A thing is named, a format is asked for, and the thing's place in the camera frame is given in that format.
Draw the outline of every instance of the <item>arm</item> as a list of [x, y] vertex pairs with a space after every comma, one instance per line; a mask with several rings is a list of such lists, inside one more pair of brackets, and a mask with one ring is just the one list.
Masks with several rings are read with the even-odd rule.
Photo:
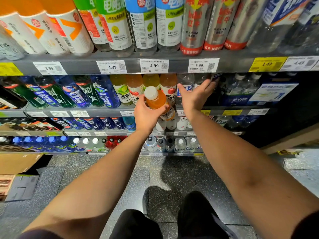
[[141, 95], [134, 111], [136, 131], [70, 183], [25, 231], [46, 229], [65, 239], [99, 238], [126, 188], [142, 145], [165, 109], [149, 109]]
[[319, 199], [258, 148], [200, 112], [214, 82], [193, 92], [178, 84], [184, 112], [207, 159], [264, 239], [289, 239], [297, 224], [319, 210]]

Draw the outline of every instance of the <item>leg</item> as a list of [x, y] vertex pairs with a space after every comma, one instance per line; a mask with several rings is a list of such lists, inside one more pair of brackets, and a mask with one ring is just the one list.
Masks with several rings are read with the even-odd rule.
[[163, 239], [158, 224], [138, 210], [125, 210], [118, 218], [109, 239]]
[[201, 192], [189, 193], [178, 212], [178, 238], [213, 236], [216, 239], [229, 239], [227, 233], [214, 221], [217, 214]]

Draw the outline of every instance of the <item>gray floor tile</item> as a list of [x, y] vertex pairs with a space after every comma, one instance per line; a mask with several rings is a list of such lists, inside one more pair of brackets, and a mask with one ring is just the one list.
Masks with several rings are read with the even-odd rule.
[[48, 166], [65, 166], [72, 155], [53, 155]]
[[57, 195], [64, 167], [46, 167], [40, 175], [31, 200], [7, 203], [3, 217], [25, 217], [34, 219]]
[[315, 196], [319, 197], [319, 169], [315, 170], [287, 170], [295, 179], [305, 186]]
[[103, 156], [71, 154], [68, 160], [68, 166], [91, 166], [100, 160]]
[[257, 239], [256, 232], [251, 226], [228, 225], [228, 227], [236, 234], [238, 239]]
[[100, 236], [100, 239], [108, 239], [113, 231], [113, 228], [116, 224], [116, 220], [108, 220], [105, 227], [104, 227], [104, 230]]
[[226, 185], [212, 169], [196, 169], [196, 187], [210, 202], [225, 224], [249, 225]]
[[184, 197], [195, 189], [194, 169], [150, 168], [148, 216], [156, 222], [177, 222]]
[[77, 178], [80, 174], [82, 174], [85, 170], [90, 168], [89, 166], [66, 166], [60, 187], [59, 193], [71, 183], [75, 178]]
[[0, 239], [17, 238], [32, 222], [30, 218], [2, 218], [0, 219]]
[[176, 239], [178, 235], [177, 223], [158, 222], [163, 239]]
[[147, 214], [149, 168], [136, 167], [122, 194], [118, 204], [115, 206], [110, 220], [117, 220], [125, 209], [136, 209]]
[[205, 156], [150, 156], [154, 168], [211, 168]]

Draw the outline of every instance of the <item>orange and white bottle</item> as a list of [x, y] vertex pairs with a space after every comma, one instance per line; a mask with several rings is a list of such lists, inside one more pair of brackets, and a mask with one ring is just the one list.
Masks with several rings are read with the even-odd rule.
[[72, 53], [83, 55], [93, 52], [94, 44], [73, 0], [40, 0], [40, 2]]
[[69, 53], [39, 0], [11, 0], [26, 26], [50, 54]]
[[157, 90], [154, 86], [146, 87], [144, 91], [146, 103], [152, 109], [158, 109], [161, 106], [168, 104], [166, 111], [160, 116], [163, 120], [169, 121], [175, 117], [175, 110], [168, 103], [164, 92]]
[[126, 84], [130, 90], [132, 101], [136, 105], [138, 96], [144, 93], [142, 76], [140, 74], [126, 75]]
[[10, 0], [1, 0], [0, 24], [29, 54], [43, 54], [46, 49], [40, 44], [19, 16]]
[[161, 74], [160, 89], [167, 97], [168, 102], [175, 105], [177, 76], [176, 74]]

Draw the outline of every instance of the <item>dark sleeve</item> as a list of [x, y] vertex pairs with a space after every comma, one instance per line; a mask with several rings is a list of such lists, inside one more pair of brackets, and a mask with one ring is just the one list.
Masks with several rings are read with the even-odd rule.
[[296, 226], [291, 239], [317, 238], [319, 225], [319, 211], [310, 214]]
[[62, 239], [53, 232], [46, 230], [31, 230], [22, 233], [18, 239]]

